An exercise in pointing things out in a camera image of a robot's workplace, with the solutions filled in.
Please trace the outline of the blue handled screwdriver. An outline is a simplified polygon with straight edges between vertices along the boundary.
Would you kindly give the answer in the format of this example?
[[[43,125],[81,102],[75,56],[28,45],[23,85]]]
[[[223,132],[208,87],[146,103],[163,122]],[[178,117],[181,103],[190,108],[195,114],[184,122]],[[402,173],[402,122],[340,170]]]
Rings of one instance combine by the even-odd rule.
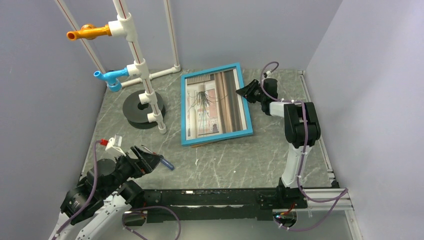
[[[156,152],[153,152],[152,150],[148,149],[145,145],[141,145],[141,147],[143,148],[143,150],[149,154],[155,155],[156,157],[160,158],[160,162],[166,166],[169,170],[174,171],[175,170],[175,166],[168,161],[163,155],[158,154]]]

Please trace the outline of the blue picture frame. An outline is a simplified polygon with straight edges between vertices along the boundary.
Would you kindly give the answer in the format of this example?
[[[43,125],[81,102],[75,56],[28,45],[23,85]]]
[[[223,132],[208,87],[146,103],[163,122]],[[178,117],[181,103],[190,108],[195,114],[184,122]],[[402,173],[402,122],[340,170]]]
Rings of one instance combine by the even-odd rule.
[[[194,146],[254,133],[240,63],[181,76],[181,144]]]

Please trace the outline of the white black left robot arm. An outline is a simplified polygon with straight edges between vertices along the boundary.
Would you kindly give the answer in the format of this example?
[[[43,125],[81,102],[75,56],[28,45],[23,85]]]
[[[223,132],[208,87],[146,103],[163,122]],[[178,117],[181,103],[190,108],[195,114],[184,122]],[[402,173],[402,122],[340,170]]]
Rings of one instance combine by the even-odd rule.
[[[144,190],[134,179],[150,174],[163,156],[132,146],[115,159],[94,159],[93,168],[70,189],[60,206],[53,240],[96,240],[125,211],[146,204]]]

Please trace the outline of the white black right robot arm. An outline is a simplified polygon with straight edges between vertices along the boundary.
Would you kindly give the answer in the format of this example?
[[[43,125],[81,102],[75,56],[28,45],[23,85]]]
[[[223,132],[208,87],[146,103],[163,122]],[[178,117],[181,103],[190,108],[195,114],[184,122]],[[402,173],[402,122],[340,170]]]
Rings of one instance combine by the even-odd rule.
[[[284,187],[300,187],[308,154],[321,137],[321,127],[313,102],[278,98],[277,80],[254,79],[235,92],[249,103],[259,102],[261,110],[268,116],[284,120],[285,139],[289,143],[285,169],[281,175]]]

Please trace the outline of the dark grey perforated spool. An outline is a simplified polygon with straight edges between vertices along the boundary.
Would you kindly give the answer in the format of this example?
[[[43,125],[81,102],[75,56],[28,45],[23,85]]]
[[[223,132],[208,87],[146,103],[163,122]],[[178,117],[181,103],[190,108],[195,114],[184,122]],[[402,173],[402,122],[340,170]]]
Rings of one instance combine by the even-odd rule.
[[[149,122],[148,114],[153,113],[153,107],[149,103],[142,103],[139,95],[144,94],[145,90],[138,90],[131,93],[122,105],[122,112],[128,123],[140,130],[147,130],[158,127],[161,133],[166,132],[166,128],[160,127],[156,121]]]

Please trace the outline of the blue pipe fitting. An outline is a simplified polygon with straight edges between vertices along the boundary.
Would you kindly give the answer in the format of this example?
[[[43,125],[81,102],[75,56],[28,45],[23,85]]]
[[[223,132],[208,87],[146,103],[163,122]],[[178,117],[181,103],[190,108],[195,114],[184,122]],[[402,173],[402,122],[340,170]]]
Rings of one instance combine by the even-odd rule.
[[[101,73],[99,70],[93,73],[93,76],[99,80],[106,82],[106,86],[111,92],[119,92],[122,89],[120,77],[129,77],[128,69],[125,67],[120,70]]]

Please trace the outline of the white PVC pipe stand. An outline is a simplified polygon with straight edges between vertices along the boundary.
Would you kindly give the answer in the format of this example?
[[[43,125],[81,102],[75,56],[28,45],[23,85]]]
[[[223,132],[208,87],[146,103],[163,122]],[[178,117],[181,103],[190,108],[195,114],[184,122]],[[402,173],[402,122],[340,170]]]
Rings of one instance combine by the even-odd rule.
[[[83,26],[79,26],[68,9],[67,5],[62,0],[55,1],[58,8],[61,10],[65,19],[68,21],[71,31],[78,31]],[[151,81],[155,78],[162,77],[169,74],[178,73],[181,71],[181,65],[179,61],[179,55],[177,50],[176,43],[176,34],[174,29],[172,11],[171,11],[171,3],[168,0],[163,2],[165,16],[167,20],[168,33],[171,43],[171,49],[173,51],[173,67],[150,73],[147,61],[143,57],[142,51],[140,49],[140,44],[138,42],[138,32],[136,29],[135,21],[132,14],[129,12],[127,7],[127,3],[124,0],[115,0],[113,1],[114,8],[116,10],[117,16],[116,20],[108,22],[109,29],[111,31],[112,36],[108,37],[123,37],[128,43],[130,52],[133,57],[133,63],[127,65],[129,76],[119,77],[119,81],[123,87],[128,87],[131,85],[135,85],[138,83],[142,83],[145,93],[139,95],[139,99],[142,104],[149,103],[152,106],[152,113],[148,114],[149,122],[157,122],[159,127],[166,128],[164,123],[164,114],[162,112],[162,108],[159,107],[158,98],[154,88],[152,87]],[[97,67],[97,71],[105,74],[107,73],[105,68],[102,66],[100,59],[96,56],[93,48],[88,43],[88,39],[77,39],[75,41],[81,42],[84,46],[86,52],[91,57],[94,65]]]

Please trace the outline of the orange pipe fitting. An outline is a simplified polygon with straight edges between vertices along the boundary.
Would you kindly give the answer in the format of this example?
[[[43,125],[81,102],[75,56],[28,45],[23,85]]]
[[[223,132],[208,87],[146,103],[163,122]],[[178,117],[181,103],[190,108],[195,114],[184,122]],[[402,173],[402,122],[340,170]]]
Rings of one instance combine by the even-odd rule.
[[[76,41],[78,39],[94,40],[100,36],[112,36],[108,24],[103,27],[96,27],[93,24],[85,24],[80,30],[68,31],[66,33],[66,37],[70,41]]]

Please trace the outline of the brown frame backing board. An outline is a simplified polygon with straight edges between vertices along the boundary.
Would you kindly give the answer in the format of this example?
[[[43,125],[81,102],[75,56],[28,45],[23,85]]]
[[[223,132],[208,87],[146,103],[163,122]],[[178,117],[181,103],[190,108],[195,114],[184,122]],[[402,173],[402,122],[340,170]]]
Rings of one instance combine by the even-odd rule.
[[[215,141],[208,141],[208,142],[203,142],[203,143],[197,143],[197,144],[193,144],[193,145],[191,145],[190,147],[191,147],[191,148],[198,148],[198,147],[206,146],[206,145],[213,144],[213,143],[217,143],[217,142],[219,142],[219,140],[215,140]]]

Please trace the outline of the aluminium extrusion rail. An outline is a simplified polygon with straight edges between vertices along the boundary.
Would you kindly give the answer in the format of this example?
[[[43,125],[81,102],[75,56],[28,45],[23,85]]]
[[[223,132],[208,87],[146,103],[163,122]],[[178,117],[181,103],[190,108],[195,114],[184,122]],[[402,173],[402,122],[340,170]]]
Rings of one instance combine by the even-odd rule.
[[[309,102],[311,106],[307,106],[307,103],[304,101],[297,101],[296,104],[301,107],[301,119],[304,130],[304,140],[302,141],[302,145],[299,147],[299,164],[297,173],[295,174],[295,180],[297,187],[300,193],[311,203],[324,204],[331,203],[329,211],[332,212],[339,200],[350,200],[348,189],[347,188],[320,188],[320,189],[304,189],[303,188],[303,168],[305,163],[307,162],[308,155],[310,150],[312,150],[313,145],[315,143],[321,144],[321,151],[324,157],[324,160],[327,165],[327,169],[332,173],[332,166],[329,162],[329,158],[327,156],[327,150],[325,145],[320,140],[321,137],[321,127],[318,121],[317,113],[314,107],[314,104]]]

